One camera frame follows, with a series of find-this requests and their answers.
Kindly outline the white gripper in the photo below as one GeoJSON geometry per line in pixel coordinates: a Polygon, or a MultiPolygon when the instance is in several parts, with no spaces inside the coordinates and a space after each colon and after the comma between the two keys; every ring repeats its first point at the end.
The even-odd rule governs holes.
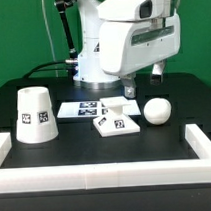
{"type": "Polygon", "coordinates": [[[133,72],[153,64],[150,83],[163,81],[165,61],[180,48],[180,19],[177,14],[165,21],[165,27],[151,28],[150,21],[109,22],[100,27],[100,68],[108,74],[119,76],[128,98],[136,97],[133,72]]]}

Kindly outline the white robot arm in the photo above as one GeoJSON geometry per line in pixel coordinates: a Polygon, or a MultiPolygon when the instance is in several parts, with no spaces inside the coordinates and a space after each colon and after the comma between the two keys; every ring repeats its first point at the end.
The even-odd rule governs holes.
{"type": "Polygon", "coordinates": [[[152,66],[150,83],[163,80],[166,59],[180,49],[175,0],[77,0],[83,36],[75,84],[91,89],[122,84],[136,96],[136,72],[152,66]]]}

